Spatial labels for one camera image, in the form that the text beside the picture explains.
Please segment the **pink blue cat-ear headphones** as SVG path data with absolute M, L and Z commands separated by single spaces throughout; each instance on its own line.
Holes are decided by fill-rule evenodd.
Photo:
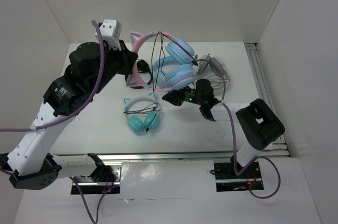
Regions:
M 170 40 L 165 50 L 168 53 L 167 57 L 173 58 L 174 62 L 170 65 L 164 66 L 163 71 L 166 72 L 165 80 L 168 84 L 167 88 L 159 88 L 147 84 L 139 75 L 137 64 L 134 64 L 132 74 L 129 75 L 126 86 L 142 86 L 151 91 L 171 91 L 184 88 L 195 80 L 195 72 L 193 66 L 197 65 L 194 59 L 195 51 L 184 40 L 176 38 L 175 36 L 166 32 L 150 32 L 141 34 L 138 32 L 130 32 L 130 40 L 132 44 L 132 51 L 137 53 L 145 41 L 157 35 L 162 35 Z

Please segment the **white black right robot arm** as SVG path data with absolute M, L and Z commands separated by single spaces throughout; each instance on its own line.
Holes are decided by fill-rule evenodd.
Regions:
M 261 152 L 285 133 L 285 126 L 264 100 L 257 98 L 247 104 L 227 104 L 215 97 L 211 83 L 206 79 L 198 80 L 194 89 L 172 90 L 162 99 L 174 106 L 181 106 L 184 102 L 199 105 L 205 119 L 230 122 L 234 150 L 230 171 L 237 178 L 248 173 L 249 165 Z M 234 118 L 247 140 L 240 149 L 236 145 Z

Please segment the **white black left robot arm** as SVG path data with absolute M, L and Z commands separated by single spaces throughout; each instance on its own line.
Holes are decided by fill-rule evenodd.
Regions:
M 120 48 L 86 42 L 69 54 L 64 75 L 55 79 L 43 96 L 43 103 L 30 128 L 10 153 L 1 154 L 1 168 L 10 172 L 16 189 L 42 190 L 56 179 L 87 176 L 99 181 L 111 168 L 97 154 L 60 156 L 50 149 L 63 130 L 74 120 L 93 96 L 101 92 L 117 74 L 129 75 L 138 55 L 124 41 Z

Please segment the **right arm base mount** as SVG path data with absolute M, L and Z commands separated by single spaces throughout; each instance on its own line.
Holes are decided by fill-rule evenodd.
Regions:
M 215 177 L 217 192 L 248 191 L 250 186 L 252 190 L 264 189 L 258 162 L 254 162 L 240 176 L 233 173 L 231 163 L 214 163 L 210 173 Z

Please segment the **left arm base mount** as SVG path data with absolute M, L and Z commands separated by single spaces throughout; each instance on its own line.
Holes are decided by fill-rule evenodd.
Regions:
M 92 176 L 75 176 L 78 186 L 84 195 L 120 194 L 122 162 L 105 162 L 106 168 Z

